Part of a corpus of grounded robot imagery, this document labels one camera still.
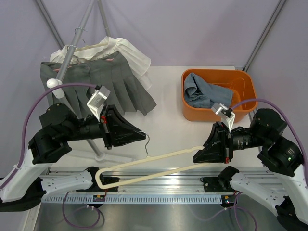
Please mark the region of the grey pleated skirt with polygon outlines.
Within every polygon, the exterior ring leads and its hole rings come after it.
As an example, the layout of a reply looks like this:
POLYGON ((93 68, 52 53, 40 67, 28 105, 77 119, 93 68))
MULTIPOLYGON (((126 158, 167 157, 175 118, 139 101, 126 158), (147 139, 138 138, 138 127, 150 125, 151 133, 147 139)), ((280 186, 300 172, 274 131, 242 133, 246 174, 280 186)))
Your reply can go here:
MULTIPOLYGON (((60 63, 42 62, 40 65, 40 79, 45 90, 46 83, 56 78, 56 69, 60 63)), ((134 76, 126 58, 118 51, 107 57, 68 67, 63 83, 90 83, 105 86, 110 90, 107 104, 114 104, 120 114, 137 112, 144 116, 156 107, 156 102, 143 85, 134 76)), ((91 114, 87 102, 94 89, 89 87, 63 88, 65 96, 77 116, 85 118, 91 114)))

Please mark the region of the blue denim skirt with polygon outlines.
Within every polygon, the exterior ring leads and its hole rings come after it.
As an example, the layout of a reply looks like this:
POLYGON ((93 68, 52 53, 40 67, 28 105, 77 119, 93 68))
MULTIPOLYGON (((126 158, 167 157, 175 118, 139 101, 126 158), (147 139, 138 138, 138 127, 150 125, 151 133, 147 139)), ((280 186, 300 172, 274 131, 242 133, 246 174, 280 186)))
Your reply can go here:
POLYGON ((207 83, 195 73, 190 73, 183 83, 185 102, 195 108, 211 108, 215 103, 231 106, 231 89, 207 83))

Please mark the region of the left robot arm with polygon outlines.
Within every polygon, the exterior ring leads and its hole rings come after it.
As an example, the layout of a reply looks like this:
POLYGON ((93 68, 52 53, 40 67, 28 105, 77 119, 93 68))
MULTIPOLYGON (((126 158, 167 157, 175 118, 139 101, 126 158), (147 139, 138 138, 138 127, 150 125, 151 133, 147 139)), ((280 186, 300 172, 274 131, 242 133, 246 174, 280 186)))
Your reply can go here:
POLYGON ((24 161, 17 173, 0 192, 2 212, 20 212, 32 209, 43 198, 63 191, 100 191, 103 178, 95 175, 97 167, 88 167, 81 174, 61 179, 47 180, 41 173, 72 151, 70 141, 103 139, 105 147, 124 146, 142 141, 146 135, 125 120, 114 105, 103 107, 99 117, 77 116, 62 103, 50 106, 40 117, 42 125, 28 143, 24 161))

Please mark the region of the pink hanger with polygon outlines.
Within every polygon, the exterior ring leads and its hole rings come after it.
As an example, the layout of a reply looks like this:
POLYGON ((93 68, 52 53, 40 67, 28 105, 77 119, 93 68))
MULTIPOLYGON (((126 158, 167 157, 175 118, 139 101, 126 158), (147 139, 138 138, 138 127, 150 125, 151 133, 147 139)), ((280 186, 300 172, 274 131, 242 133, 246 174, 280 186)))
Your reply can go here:
MULTIPOLYGON (((111 61, 114 60, 114 58, 100 59, 100 60, 111 62, 111 61)), ((71 68, 71 67, 73 67, 73 66, 80 65, 80 64, 83 64, 83 63, 78 62, 77 64, 70 64, 70 65, 68 66, 68 68, 71 68)), ((56 73, 58 73, 58 72, 60 71, 60 68, 54 69, 54 71, 55 71, 56 73)))

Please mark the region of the cream plastic hanger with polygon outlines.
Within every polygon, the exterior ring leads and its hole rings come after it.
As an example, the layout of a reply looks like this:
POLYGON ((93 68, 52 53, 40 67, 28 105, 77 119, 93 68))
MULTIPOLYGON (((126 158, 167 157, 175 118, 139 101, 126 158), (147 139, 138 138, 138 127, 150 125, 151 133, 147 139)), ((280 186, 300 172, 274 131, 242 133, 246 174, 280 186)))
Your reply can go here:
POLYGON ((140 159, 140 160, 136 160, 136 161, 132 161, 132 162, 127 162, 127 163, 115 165, 115 166, 112 166, 112 167, 100 168, 95 173, 94 179, 95 179, 95 181, 96 181, 96 183, 97 183, 97 185, 100 189, 107 190, 107 189, 114 188, 114 187, 120 187, 120 186, 129 185, 129 184, 135 184, 135 183, 139 183, 139 182, 142 182, 142 181, 152 180, 154 178, 159 178, 159 177, 163 177, 163 176, 167 176, 167 175, 171 175, 171 174, 175 174, 175 173, 179 173, 179 172, 183 172, 183 171, 187 171, 187 170, 194 170, 194 169, 197 169, 197 168, 205 167, 205 166, 207 166, 207 163, 191 164, 189 166, 172 168, 172 169, 167 170, 167 171, 157 172, 157 173, 154 173, 154 174, 151 174, 151 175, 145 175, 145 176, 141 176, 141 177, 138 177, 138 178, 133 178, 133 179, 129 179, 129 180, 120 180, 119 182, 116 182, 116 183, 104 184, 103 181, 101 180, 101 176, 105 172, 113 172, 115 170, 119 170, 119 169, 123 169, 123 168, 127 168, 128 170, 145 170, 145 167, 149 167, 152 162, 165 160, 165 159, 168 159, 168 158, 171 158, 171 157, 180 156, 182 154, 189 154, 189 153, 192 153, 194 151, 199 151, 199 150, 202 150, 202 149, 204 149, 204 146, 194 146, 190 149, 182 149, 182 150, 179 150, 179 151, 176 151, 176 152, 171 152, 171 153, 162 154, 162 155, 158 155, 158 156, 150 156, 149 155, 144 159, 140 159))

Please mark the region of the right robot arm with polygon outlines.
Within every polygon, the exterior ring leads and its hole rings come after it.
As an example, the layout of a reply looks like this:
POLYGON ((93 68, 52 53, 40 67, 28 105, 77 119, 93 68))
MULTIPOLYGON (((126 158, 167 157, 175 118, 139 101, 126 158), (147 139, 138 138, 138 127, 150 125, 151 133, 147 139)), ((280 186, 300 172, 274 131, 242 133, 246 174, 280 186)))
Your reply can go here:
POLYGON ((248 195, 275 215, 286 230, 306 231, 308 184, 304 157, 295 143, 282 136, 286 127, 286 120, 268 108, 257 110, 248 128, 229 129, 224 122, 216 122, 204 148, 193 156, 193 162, 228 164, 234 151, 261 147, 257 158, 280 180, 286 194, 261 186, 232 166, 218 175, 219 187, 248 195))

